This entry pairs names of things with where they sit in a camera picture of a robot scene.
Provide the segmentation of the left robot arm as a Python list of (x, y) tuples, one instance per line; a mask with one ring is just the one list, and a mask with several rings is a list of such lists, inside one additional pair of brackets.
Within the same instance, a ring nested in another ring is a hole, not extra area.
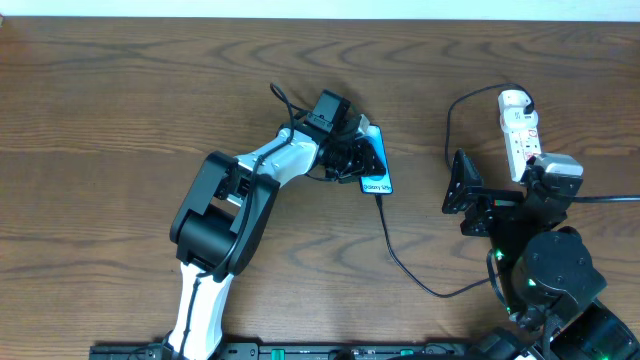
[(287, 111), (275, 138), (243, 155), (210, 153), (170, 227), (182, 292), (165, 359), (208, 359), (218, 349), (232, 281), (255, 254), (288, 182), (322, 167), (323, 182), (357, 182), (375, 196), (392, 191), (381, 129), (352, 112), (348, 99), (325, 90), (307, 110), (276, 84), (270, 90)]

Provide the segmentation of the blue Galaxy smartphone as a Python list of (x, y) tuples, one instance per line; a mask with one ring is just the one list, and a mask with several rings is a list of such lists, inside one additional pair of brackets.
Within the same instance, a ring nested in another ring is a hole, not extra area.
[(370, 125), (363, 139), (372, 147), (372, 169), (360, 178), (361, 191), (371, 195), (389, 195), (393, 193), (391, 174), (379, 126)]

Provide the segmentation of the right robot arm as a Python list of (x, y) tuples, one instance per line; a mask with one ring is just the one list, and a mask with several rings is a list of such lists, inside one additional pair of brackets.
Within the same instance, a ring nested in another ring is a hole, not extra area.
[(537, 358), (636, 359), (638, 339), (599, 301), (607, 282), (564, 223), (582, 173), (571, 156), (542, 153), (525, 164), (525, 192), (494, 190), (457, 150), (442, 211), (465, 214), (462, 234), (489, 238), (489, 281), (510, 320), (537, 335)]

